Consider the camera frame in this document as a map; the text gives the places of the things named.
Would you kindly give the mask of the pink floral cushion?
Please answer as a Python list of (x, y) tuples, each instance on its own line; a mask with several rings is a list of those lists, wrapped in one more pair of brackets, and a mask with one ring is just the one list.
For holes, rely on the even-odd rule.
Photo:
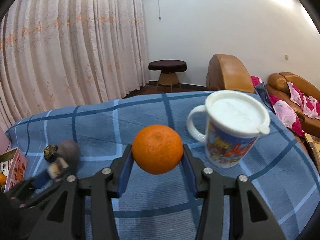
[(319, 101), (310, 95), (304, 95), (293, 83), (287, 82), (287, 85), (290, 90), (290, 100), (300, 107), (305, 116), (319, 120)]

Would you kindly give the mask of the small orange tangerine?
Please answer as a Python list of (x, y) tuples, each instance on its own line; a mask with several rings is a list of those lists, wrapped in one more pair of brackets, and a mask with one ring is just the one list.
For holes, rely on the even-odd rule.
[(7, 182), (7, 177), (4, 174), (0, 173), (0, 186), (5, 187), (6, 182)]

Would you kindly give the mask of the pink tin box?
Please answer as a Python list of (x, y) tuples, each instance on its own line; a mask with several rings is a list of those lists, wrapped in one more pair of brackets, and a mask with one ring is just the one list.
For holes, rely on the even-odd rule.
[(27, 168), (27, 159), (19, 148), (13, 148), (1, 155), (1, 173), (7, 177), (3, 192), (9, 191), (23, 180)]

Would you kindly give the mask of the blue plaid tablecloth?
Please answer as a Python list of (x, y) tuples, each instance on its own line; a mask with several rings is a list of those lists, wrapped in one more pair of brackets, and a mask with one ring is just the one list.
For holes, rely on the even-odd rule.
[(136, 96), (31, 115), (1, 239), (319, 239), (319, 172), (259, 96)]

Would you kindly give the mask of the purple passion fruit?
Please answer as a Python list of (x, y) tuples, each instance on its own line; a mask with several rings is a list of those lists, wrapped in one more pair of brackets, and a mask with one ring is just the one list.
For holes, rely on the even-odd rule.
[(69, 165), (80, 162), (80, 148), (74, 140), (61, 141), (57, 146), (56, 155), (63, 158)]

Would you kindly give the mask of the pink floral curtain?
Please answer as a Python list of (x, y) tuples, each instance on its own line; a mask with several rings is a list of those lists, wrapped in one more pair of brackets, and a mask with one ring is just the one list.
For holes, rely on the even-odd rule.
[(142, 0), (15, 0), (1, 20), (1, 129), (146, 85)]

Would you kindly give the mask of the white printed mug with lid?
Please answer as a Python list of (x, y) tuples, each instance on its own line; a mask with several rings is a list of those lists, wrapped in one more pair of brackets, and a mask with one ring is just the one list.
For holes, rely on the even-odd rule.
[[(207, 114), (206, 132), (194, 125), (197, 113)], [(267, 109), (255, 98), (233, 90), (210, 94), (204, 105), (191, 110), (187, 130), (198, 142), (205, 144), (208, 160), (222, 168), (237, 165), (257, 139), (270, 133), (271, 118)]]

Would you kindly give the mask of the dark round stool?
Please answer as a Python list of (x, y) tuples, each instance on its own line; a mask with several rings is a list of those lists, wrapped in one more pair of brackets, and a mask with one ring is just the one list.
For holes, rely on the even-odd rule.
[(187, 63), (182, 60), (158, 60), (150, 62), (148, 69), (151, 71), (160, 71), (157, 85), (170, 86), (180, 83), (177, 73), (187, 70)]

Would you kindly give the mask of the round orange tangerine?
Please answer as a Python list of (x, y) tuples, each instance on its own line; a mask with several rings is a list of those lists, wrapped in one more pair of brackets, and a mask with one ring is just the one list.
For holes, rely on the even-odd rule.
[(164, 174), (173, 170), (183, 156), (180, 135), (164, 125), (151, 125), (139, 131), (132, 144), (137, 165), (149, 174)]

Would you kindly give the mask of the brown leather sofa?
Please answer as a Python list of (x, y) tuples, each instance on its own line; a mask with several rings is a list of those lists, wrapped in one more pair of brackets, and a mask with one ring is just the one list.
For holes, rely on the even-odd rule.
[(275, 95), (295, 111), (302, 129), (319, 137), (319, 89), (309, 81), (291, 72), (271, 74), (266, 85), (268, 93)]

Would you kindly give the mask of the dark brown water chestnut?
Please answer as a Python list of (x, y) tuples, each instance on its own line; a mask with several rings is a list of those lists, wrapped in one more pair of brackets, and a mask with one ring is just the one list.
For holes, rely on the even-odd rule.
[(43, 150), (43, 156), (46, 162), (48, 163), (53, 163), (57, 156), (57, 145), (48, 145), (44, 150)]

